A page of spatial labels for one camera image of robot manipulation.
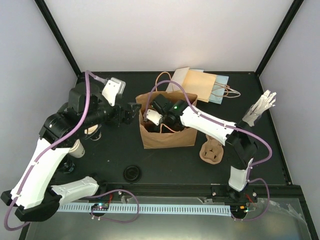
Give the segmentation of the brown pulp cup carrier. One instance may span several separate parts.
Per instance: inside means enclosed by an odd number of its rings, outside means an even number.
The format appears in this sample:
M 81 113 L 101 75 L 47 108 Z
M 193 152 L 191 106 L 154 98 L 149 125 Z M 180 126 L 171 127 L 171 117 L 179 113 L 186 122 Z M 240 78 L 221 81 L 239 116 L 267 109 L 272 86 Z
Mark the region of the brown pulp cup carrier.
M 205 135 L 206 142 L 201 146 L 199 151 L 200 158 L 211 165 L 219 164 L 224 155 L 223 145 L 215 138 Z

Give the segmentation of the right black frame post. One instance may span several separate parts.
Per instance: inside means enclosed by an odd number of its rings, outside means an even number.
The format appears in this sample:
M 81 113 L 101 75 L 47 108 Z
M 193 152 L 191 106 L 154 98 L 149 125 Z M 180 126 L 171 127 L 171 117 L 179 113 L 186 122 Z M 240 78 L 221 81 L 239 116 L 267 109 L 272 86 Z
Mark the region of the right black frame post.
M 304 0 L 293 0 L 287 13 L 285 14 L 281 24 L 279 25 L 274 37 L 272 38 L 271 43 L 269 44 L 265 54 L 263 55 L 255 74 L 260 77 L 266 68 L 268 62 L 270 61 L 273 53 L 277 49 L 279 43 L 281 42 L 282 38 L 284 37 L 286 31 L 288 30 L 289 26 L 291 25 L 293 19 L 295 18 L 296 14 L 298 13 L 300 7 L 302 6 Z

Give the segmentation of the stacked paper cups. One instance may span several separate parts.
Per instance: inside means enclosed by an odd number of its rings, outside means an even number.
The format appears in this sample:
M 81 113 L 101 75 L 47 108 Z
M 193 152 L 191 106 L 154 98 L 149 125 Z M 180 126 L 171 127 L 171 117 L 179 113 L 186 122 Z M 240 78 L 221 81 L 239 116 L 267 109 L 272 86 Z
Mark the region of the stacked paper cups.
M 68 154 L 74 158 L 82 158 L 85 155 L 85 149 L 79 139 L 77 139 Z

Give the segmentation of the glass with white stirrers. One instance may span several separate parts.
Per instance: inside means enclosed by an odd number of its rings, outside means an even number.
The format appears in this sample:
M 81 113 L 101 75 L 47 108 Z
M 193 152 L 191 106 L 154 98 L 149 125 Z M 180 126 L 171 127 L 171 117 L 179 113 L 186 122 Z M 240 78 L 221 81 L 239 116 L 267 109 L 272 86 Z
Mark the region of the glass with white stirrers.
M 255 126 L 255 124 L 262 117 L 262 114 L 275 106 L 276 102 L 276 92 L 271 92 L 270 90 L 266 90 L 260 98 L 254 103 L 248 111 L 245 113 L 242 121 L 247 123 L 250 127 Z

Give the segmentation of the black frame post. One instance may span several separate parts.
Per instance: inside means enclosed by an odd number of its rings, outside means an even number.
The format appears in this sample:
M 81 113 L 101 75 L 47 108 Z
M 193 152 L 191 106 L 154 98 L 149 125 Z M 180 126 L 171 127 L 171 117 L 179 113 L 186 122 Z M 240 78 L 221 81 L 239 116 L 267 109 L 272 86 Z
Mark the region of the black frame post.
M 80 70 L 67 42 L 65 41 L 65 38 L 63 37 L 63 34 L 61 33 L 49 7 L 47 6 L 44 0 L 34 0 L 34 2 L 37 5 L 38 9 L 40 10 L 44 20 L 46 21 L 48 27 L 50 28 L 53 36 L 55 37 L 64 56 L 66 57 L 68 63 L 70 64 L 73 72 L 78 77 L 79 75 L 82 74 L 82 71 Z
M 302 6 L 304 0 L 293 0 L 287 13 L 285 14 L 281 24 L 279 25 L 274 37 L 272 38 L 271 43 L 269 44 L 265 54 L 263 55 L 255 74 L 260 77 L 266 68 L 268 62 L 270 61 L 273 53 L 277 49 L 279 43 L 281 42 L 282 38 L 284 37 L 286 31 L 288 30 L 289 26 L 291 25 L 293 19 L 295 18 L 296 14 L 298 13 L 300 7 Z

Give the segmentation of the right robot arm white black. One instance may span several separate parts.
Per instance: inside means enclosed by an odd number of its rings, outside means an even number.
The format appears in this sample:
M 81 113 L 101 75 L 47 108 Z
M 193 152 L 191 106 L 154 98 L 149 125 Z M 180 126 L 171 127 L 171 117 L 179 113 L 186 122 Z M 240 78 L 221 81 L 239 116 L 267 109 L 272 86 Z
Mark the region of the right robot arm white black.
M 162 122 L 170 127 L 198 130 L 223 146 L 224 157 L 230 162 L 227 195 L 234 202 L 240 201 L 246 195 L 250 167 L 258 150 L 249 125 L 243 121 L 237 124 L 214 117 L 190 106 L 185 100 L 168 101 L 162 115 Z

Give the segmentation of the left black frame post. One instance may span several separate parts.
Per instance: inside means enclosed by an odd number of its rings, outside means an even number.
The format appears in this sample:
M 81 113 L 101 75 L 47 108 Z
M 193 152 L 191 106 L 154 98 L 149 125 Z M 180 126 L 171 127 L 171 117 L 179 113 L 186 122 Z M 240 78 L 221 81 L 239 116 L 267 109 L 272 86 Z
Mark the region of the left black frame post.
M 80 70 L 67 42 L 65 41 L 65 38 L 63 37 L 63 34 L 61 33 L 49 7 L 47 6 L 44 0 L 34 0 L 34 2 L 37 5 L 38 9 L 40 10 L 44 20 L 46 21 L 48 27 L 50 28 L 53 36 L 55 37 L 64 56 L 66 57 L 68 63 L 70 64 L 73 72 L 78 77 L 79 75 L 82 74 L 82 71 Z

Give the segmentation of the flat blue paper bag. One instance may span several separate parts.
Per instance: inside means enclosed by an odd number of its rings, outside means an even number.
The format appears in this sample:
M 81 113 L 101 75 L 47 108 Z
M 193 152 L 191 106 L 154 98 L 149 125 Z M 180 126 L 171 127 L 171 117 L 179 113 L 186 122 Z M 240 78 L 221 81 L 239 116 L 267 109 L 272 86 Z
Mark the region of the flat blue paper bag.
M 227 86 L 229 76 L 217 75 L 210 97 L 209 102 L 215 104 L 221 104 L 225 95 L 225 87 Z

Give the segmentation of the black coffee lid near bag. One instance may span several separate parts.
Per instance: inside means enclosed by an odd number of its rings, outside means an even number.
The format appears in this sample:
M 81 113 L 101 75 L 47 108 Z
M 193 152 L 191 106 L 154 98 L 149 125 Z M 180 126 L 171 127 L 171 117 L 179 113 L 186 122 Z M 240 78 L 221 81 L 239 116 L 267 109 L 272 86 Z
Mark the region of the black coffee lid near bag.
M 123 171 L 123 178 L 127 183 L 137 183 L 142 177 L 142 171 L 137 165 L 129 165 Z

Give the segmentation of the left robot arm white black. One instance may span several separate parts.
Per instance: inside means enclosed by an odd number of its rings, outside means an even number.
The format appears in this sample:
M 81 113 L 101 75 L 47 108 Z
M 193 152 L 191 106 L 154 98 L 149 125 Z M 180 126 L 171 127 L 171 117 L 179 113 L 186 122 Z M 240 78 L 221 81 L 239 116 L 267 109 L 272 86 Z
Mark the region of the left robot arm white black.
M 70 137 L 65 137 L 79 123 L 85 113 L 86 83 L 78 83 L 69 91 L 68 101 L 57 113 L 49 116 L 40 132 L 36 149 L 18 184 L 1 194 L 7 206 L 16 207 L 15 215 L 22 222 L 43 222 L 52 217 L 59 207 L 86 197 L 103 199 L 108 192 L 106 182 L 96 174 L 62 185 L 51 185 L 56 170 L 62 170 L 68 155 L 84 155 L 80 140 L 94 139 L 102 124 L 130 124 L 140 110 L 139 103 L 122 103 L 120 98 L 126 83 L 109 79 L 103 88 L 90 83 L 89 105 L 81 126 Z

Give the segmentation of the paper cup black sleeve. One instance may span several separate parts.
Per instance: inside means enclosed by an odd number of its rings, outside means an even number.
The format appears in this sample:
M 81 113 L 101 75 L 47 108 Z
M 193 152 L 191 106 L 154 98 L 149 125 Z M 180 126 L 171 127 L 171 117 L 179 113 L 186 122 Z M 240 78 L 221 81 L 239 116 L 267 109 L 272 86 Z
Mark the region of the paper cup black sleeve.
M 98 141 L 101 136 L 102 136 L 102 133 L 101 133 L 101 125 L 100 124 L 96 124 L 92 127 L 89 127 L 87 129 L 84 130 L 84 139 L 85 140 L 92 140 L 92 141 Z

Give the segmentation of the flat white paper bag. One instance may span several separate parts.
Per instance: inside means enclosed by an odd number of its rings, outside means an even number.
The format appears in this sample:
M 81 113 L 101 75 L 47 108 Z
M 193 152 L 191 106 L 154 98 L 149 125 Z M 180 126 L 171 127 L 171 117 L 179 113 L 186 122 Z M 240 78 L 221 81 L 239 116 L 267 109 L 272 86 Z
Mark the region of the flat white paper bag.
M 190 69 L 189 67 L 183 67 L 183 68 L 176 69 L 172 78 L 171 78 L 171 81 L 182 86 L 189 69 Z M 175 85 L 173 83 L 168 84 L 167 89 L 166 89 L 167 93 L 177 92 L 177 91 L 180 91 L 180 88 L 177 85 Z

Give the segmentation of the black front mounting rail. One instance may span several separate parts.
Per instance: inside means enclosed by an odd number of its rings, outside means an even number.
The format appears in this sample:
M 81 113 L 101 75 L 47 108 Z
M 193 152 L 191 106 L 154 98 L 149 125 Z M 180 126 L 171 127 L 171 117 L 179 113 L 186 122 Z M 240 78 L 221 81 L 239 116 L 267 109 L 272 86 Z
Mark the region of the black front mounting rail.
M 111 184 L 102 188 L 107 192 L 121 189 L 132 192 L 137 197 L 199 197 L 213 199 L 215 202 L 243 203 L 248 199 L 257 202 L 258 198 L 293 198 L 305 199 L 302 188 L 298 185 L 250 184 L 241 192 L 232 190 L 226 184 Z

